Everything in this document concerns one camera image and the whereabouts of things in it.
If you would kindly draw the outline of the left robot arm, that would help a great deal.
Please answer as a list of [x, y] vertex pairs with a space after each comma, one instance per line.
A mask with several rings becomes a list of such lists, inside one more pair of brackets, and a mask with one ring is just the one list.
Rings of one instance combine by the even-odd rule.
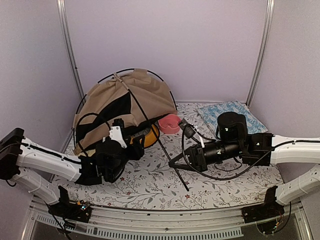
[[63, 217], [74, 213], [68, 191], [53, 185], [36, 170], [60, 176], [83, 186], [114, 183], [129, 160], [139, 160], [145, 153], [145, 136], [123, 137], [114, 126], [92, 155], [68, 155], [43, 147], [15, 128], [0, 141], [0, 178], [23, 185], [29, 193], [40, 197]]

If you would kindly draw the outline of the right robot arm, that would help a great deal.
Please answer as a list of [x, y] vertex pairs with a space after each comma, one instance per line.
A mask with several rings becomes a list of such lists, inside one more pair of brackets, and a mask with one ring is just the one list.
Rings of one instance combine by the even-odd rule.
[[239, 157], [249, 168], [286, 163], [314, 164], [306, 173], [288, 183], [269, 188], [258, 213], [269, 218], [291, 201], [306, 195], [320, 185], [319, 138], [285, 137], [272, 133], [249, 134], [246, 117], [236, 112], [224, 112], [217, 118], [218, 139], [201, 141], [169, 162], [175, 169], [205, 174], [210, 164], [219, 164]]

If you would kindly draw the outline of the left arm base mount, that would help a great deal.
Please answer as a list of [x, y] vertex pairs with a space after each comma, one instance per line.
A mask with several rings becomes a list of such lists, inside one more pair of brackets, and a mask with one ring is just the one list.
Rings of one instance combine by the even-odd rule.
[[55, 216], [62, 217], [64, 220], [88, 223], [92, 214], [91, 204], [83, 200], [71, 202], [68, 191], [62, 186], [58, 186], [58, 189], [60, 194], [58, 202], [49, 205], [48, 212]]

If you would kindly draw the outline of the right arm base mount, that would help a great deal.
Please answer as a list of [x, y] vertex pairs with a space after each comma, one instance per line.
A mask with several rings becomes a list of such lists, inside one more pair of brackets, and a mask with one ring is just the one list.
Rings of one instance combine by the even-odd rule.
[[241, 209], [241, 214], [246, 224], [274, 218], [285, 213], [284, 207], [276, 202], [277, 188], [277, 186], [273, 186], [267, 189], [263, 203]]

